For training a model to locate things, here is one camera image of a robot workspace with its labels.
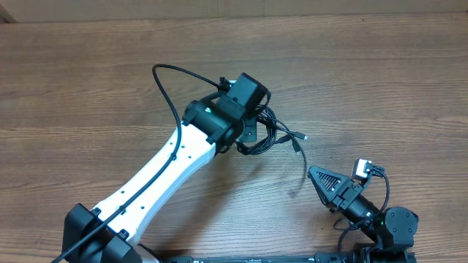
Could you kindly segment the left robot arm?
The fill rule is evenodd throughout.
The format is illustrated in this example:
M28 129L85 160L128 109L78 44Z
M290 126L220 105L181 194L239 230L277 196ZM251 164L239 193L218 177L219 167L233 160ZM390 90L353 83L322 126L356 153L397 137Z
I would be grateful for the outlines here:
M242 136L269 90L246 73L227 91L190 102L170 139L125 185L92 210L74 206L64 222L67 262L157 262L140 244L144 231L178 188Z

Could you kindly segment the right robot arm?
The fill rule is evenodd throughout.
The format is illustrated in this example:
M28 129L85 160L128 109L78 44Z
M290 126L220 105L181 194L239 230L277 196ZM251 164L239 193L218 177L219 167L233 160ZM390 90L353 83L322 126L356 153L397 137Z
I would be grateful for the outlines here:
M390 183L385 168L365 159L355 162L350 177L312 166L308 177L324 204L332 213L340 213L348 221L341 231L335 254L327 253L330 262L416 262L414 245L418 216L405 207L388 207ZM385 200L376 207L363 195L373 177L385 181ZM357 243L350 252L343 252L345 236L361 231L370 243Z

